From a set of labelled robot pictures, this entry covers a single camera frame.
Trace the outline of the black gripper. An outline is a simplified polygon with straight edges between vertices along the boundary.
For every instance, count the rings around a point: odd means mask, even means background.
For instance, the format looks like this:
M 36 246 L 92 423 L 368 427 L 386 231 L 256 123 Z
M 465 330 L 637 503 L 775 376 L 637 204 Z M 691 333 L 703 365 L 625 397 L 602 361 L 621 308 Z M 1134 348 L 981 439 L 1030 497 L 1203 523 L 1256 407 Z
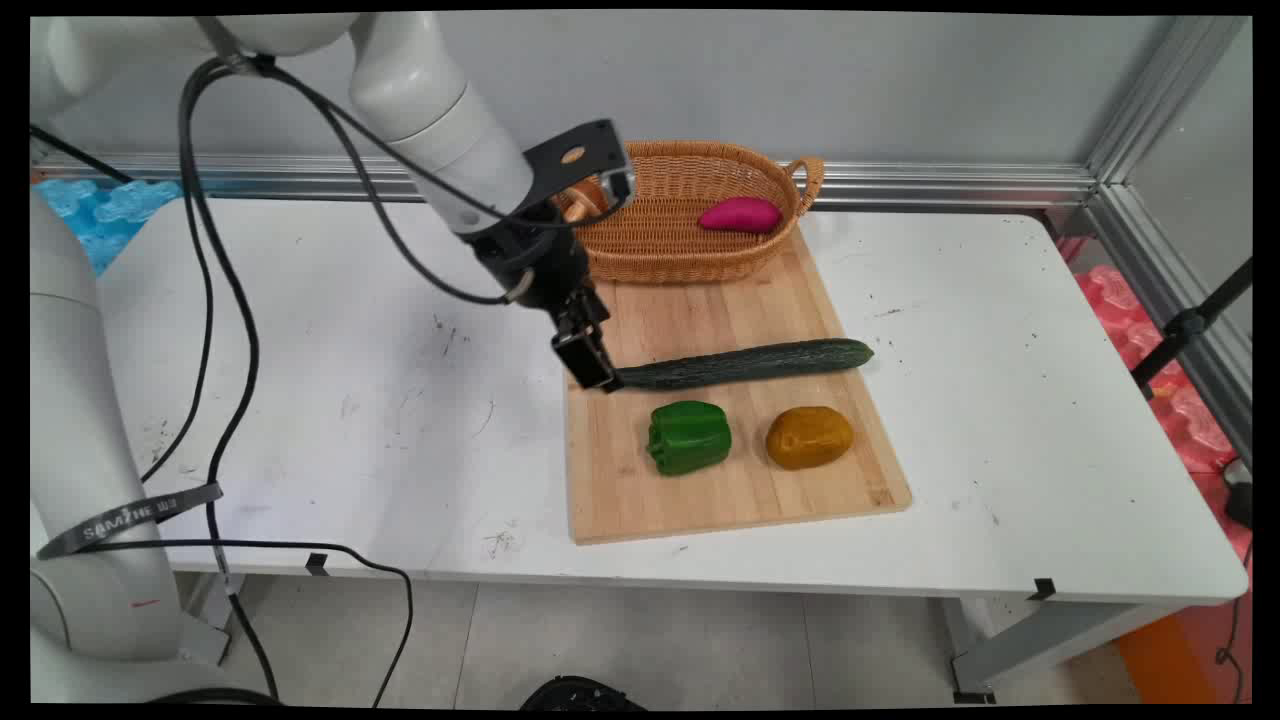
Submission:
M 590 278 L 586 249 L 561 211 L 524 211 L 472 233 L 472 251 L 503 290 L 499 304 L 557 319 L 550 346 L 581 389 L 612 393 L 622 380 L 607 352 L 602 324 L 611 311 Z M 579 313 L 579 319 L 561 318 Z

